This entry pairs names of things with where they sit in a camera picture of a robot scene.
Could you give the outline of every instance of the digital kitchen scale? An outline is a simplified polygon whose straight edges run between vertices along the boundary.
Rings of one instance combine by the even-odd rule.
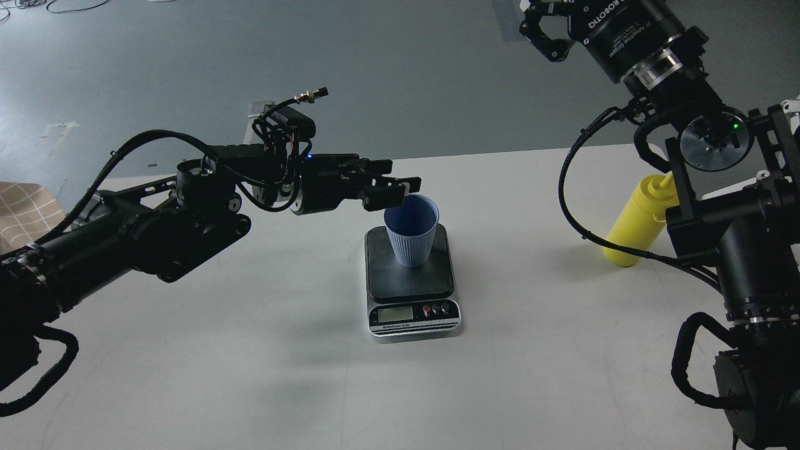
[[[430,257],[420,267],[404,267],[394,257],[386,227],[364,237],[367,320],[377,337],[445,333],[461,324],[447,231],[436,226]]]

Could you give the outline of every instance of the yellow squeeze bottle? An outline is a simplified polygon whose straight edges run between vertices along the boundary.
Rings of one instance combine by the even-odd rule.
[[[678,193],[672,172],[646,176],[634,189],[606,240],[647,250],[666,225],[666,209],[677,205]],[[604,247],[602,251],[606,258],[618,266],[631,267],[639,261],[638,256],[610,248]]]

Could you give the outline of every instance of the metal disc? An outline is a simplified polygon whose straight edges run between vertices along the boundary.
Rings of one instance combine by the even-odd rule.
[[[718,143],[713,143],[710,122],[701,116],[693,120],[681,133],[681,153],[687,164],[699,171],[716,172],[739,164],[752,147],[750,132],[745,123],[734,114],[722,113],[729,131]]]

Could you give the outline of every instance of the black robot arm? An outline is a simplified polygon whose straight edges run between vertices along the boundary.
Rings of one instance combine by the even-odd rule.
[[[113,153],[64,222],[37,242],[0,256],[0,391],[37,363],[37,339],[66,345],[61,360],[29,394],[0,404],[0,416],[34,404],[78,353],[73,335],[45,323],[128,271],[172,283],[244,237],[250,218],[239,214],[237,188],[264,211],[291,209],[297,215],[331,211],[344,199],[360,199],[364,209],[377,211],[399,206],[406,195],[418,192],[420,178],[387,176],[390,160],[310,153],[314,122],[287,105],[324,94],[307,92],[256,118],[254,128],[264,143],[209,146],[172,131],[141,133]],[[169,178],[123,191],[97,191],[125,155],[166,137],[195,146],[204,157],[179,163]],[[306,144],[303,151],[301,143]],[[165,193],[156,207],[142,203]],[[65,232],[69,225],[72,230]]]
[[[567,17],[569,39],[544,34],[545,16]],[[563,201],[562,209],[584,238],[667,262],[722,293],[730,329],[702,313],[681,328],[672,361],[679,390],[725,410],[736,439],[752,448],[800,448],[800,273],[790,249],[800,242],[800,132],[792,135],[780,106],[744,115],[725,105],[700,60],[708,38],[697,27],[686,29],[662,0],[530,2],[520,32],[552,62],[581,43],[634,97],[582,132],[562,169],[560,196],[575,152],[614,115],[638,125],[634,145],[641,159],[673,172],[680,204],[667,210],[667,229],[677,259],[609,243],[577,224]],[[647,144],[665,125],[677,133],[666,141],[666,159]],[[697,198],[687,167],[724,171],[755,143],[766,169],[752,186]],[[718,396],[693,388],[686,374],[700,327],[731,347],[714,365]]]

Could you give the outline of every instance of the blue cup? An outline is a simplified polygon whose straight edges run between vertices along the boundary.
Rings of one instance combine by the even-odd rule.
[[[434,245],[439,209],[425,195],[407,195],[399,207],[383,212],[394,257],[406,267],[422,266]]]

